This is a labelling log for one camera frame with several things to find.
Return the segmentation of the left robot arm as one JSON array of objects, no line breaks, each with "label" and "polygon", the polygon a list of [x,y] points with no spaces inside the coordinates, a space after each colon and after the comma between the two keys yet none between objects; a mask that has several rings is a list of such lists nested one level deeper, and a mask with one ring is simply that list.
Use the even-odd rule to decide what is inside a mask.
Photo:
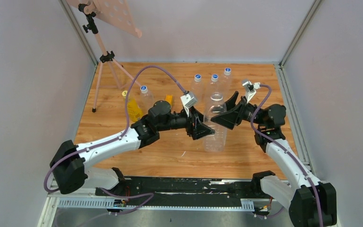
[{"label": "left robot arm", "polygon": [[157,101],[139,121],[117,134],[77,145],[71,140],[62,142],[48,174],[53,175],[61,194],[70,194],[91,179],[87,173],[90,167],[117,154],[151,145],[160,139],[161,131],[177,129],[185,129],[193,140],[215,133],[203,123],[203,114],[194,107],[176,113],[171,112],[167,101]]}]

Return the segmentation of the yellow label juice bottle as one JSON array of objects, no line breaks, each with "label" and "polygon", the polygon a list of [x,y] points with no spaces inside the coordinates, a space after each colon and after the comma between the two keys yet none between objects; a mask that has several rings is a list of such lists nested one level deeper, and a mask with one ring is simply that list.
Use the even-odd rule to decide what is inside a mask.
[{"label": "yellow label juice bottle", "polygon": [[128,116],[132,122],[137,122],[143,117],[142,109],[139,107],[133,95],[128,96],[127,111],[128,111]]}]

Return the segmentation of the blue Pocari Sweat cap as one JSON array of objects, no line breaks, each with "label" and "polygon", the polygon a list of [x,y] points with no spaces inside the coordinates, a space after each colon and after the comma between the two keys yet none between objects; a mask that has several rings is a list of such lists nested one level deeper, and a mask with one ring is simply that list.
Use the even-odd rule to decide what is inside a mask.
[{"label": "blue Pocari Sweat cap", "polygon": [[147,86],[141,86],[140,91],[141,91],[142,94],[146,94],[148,92]]}]

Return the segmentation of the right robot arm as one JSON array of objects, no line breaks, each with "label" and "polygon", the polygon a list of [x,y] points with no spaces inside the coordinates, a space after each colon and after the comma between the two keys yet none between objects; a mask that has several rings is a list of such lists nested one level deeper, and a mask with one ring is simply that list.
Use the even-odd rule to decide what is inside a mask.
[{"label": "right robot arm", "polygon": [[323,183],[292,151],[282,133],[286,107],[273,104],[266,108],[252,105],[245,96],[236,102],[238,92],[226,102],[227,111],[211,121],[230,130],[248,121],[255,131],[255,141],[263,152],[279,166],[288,182],[274,173],[253,175],[251,191],[256,197],[266,194],[276,199],[289,213],[295,227],[330,227],[337,224],[337,193],[331,183]]}]

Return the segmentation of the large pineapple juice bottle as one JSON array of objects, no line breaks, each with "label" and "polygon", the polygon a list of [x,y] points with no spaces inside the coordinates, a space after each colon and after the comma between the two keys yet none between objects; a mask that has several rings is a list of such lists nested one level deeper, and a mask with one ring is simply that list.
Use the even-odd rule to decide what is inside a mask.
[{"label": "large pineapple juice bottle", "polygon": [[219,92],[212,93],[206,101],[204,124],[213,129],[215,133],[204,138],[203,146],[206,152],[222,152],[225,148],[227,128],[211,121],[213,117],[225,112],[226,104],[223,99],[223,94]]}]

